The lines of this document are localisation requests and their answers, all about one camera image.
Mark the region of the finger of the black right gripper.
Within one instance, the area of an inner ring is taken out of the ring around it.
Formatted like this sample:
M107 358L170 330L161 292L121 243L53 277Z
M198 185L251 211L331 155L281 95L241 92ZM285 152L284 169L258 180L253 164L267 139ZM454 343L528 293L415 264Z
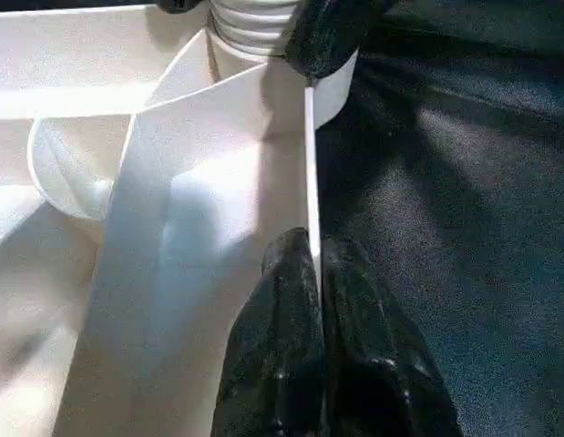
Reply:
M158 0L157 7L170 15L185 15L197 10L206 11L210 9L210 1L207 0Z
M388 10L384 0L308 1L285 47L285 59L310 79L340 69Z

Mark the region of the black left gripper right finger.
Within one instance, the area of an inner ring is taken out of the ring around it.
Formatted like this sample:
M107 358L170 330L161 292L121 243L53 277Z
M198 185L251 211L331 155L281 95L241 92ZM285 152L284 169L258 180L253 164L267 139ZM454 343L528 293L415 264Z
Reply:
M456 407L420 329L355 241L322 244L329 436L460 436Z

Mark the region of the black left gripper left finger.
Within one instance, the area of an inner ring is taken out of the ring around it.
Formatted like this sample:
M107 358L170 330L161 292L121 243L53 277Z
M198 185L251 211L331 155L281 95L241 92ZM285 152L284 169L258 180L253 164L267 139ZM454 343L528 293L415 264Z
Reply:
M283 232L228 338L214 436L314 436L320 426L323 324L309 235Z

